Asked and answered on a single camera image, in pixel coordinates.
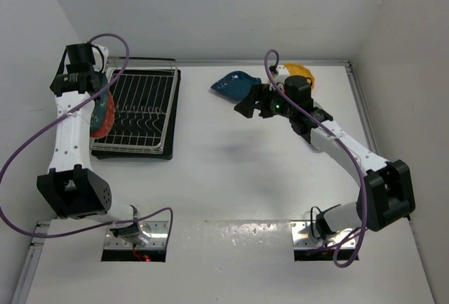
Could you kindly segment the dark teal round plate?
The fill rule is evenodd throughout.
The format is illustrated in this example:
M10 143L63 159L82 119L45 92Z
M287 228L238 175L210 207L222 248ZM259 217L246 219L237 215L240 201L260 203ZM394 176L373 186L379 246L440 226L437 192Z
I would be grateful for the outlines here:
M96 132L104 121L107 113L107 104L109 100L109 91L105 91L94 99L94 109L91 115L90 132Z

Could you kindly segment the red teal floral plate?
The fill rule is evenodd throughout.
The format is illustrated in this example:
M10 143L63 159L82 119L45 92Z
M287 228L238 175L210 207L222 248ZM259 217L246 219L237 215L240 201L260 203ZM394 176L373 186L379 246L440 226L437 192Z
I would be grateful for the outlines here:
M112 94L109 92L109 100L107 104L107 113L101 127L94 133L90 132L90 137L93 139L104 138L108 135L114 125L115 106Z

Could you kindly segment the yellow dotted scalloped plate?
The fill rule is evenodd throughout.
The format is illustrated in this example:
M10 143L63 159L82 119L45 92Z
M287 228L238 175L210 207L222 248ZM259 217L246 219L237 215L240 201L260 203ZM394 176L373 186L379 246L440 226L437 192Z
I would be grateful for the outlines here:
M301 76L304 77L312 89L314 89L315 78L311 71L305 66L295 63L295 62L287 62L284 64L290 76Z

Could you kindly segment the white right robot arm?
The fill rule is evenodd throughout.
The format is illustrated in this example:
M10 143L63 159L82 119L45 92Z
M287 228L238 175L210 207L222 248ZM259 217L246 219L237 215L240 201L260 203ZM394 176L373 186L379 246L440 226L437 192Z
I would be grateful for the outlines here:
M324 242L348 228L378 232L416 209L408 165L371 152L343 131L314 102L306 78L287 77L280 91L269 84L255 84L234 109L246 118L255 110L262 118L287 118L296 134L335 160L360 187L355 202L338 204L316 215L310 229L316 241Z

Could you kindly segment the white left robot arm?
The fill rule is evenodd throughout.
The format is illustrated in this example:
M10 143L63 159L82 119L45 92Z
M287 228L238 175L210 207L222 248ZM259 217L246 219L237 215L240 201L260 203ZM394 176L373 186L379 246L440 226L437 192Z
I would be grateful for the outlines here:
M95 94L108 84L105 74L109 51L95 44L72 44L65 48L50 90L57 115L55 147L48 172L36 186L60 218L87 218L109 223L110 232L133 248L150 242L150 229L138 220L132 205L114 200L109 184L93 172L90 158L91 119L106 121L108 93Z

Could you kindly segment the navy leaf-shaped dish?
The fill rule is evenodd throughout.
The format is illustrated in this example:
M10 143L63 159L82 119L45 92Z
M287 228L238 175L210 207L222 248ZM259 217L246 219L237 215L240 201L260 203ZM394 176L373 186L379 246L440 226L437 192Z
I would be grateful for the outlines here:
M233 71L216 81L210 89L230 100L241 101L250 93L253 85L261 83L261 78L243 71Z

